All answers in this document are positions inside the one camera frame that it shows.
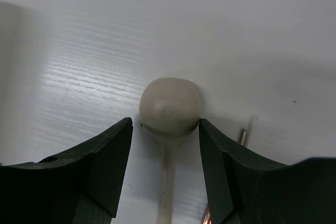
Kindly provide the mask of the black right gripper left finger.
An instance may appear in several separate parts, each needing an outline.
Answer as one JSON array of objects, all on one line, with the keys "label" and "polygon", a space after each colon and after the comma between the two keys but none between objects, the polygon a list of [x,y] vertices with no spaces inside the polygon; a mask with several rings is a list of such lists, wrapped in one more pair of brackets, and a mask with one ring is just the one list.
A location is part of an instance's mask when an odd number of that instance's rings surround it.
[{"label": "black right gripper left finger", "polygon": [[63,152],[1,167],[1,223],[110,223],[116,216],[133,123],[124,118]]}]

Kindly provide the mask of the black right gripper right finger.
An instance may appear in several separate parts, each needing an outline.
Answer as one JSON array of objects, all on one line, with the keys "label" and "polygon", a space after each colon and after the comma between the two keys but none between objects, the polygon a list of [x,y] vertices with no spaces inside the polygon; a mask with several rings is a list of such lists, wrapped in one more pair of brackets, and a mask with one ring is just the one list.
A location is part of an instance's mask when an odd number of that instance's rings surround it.
[{"label": "black right gripper right finger", "polygon": [[285,165],[198,125],[212,223],[335,223],[335,159]]}]

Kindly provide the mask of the white plastic spoon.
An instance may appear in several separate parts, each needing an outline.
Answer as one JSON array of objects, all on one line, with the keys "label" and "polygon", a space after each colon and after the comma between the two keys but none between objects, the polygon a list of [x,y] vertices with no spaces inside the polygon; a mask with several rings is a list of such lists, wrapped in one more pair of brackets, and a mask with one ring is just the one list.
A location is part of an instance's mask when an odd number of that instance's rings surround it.
[{"label": "white plastic spoon", "polygon": [[159,78],[144,89],[139,119],[160,146],[160,192],[156,223],[171,223],[177,148],[198,126],[202,114],[201,94],[193,82]]}]

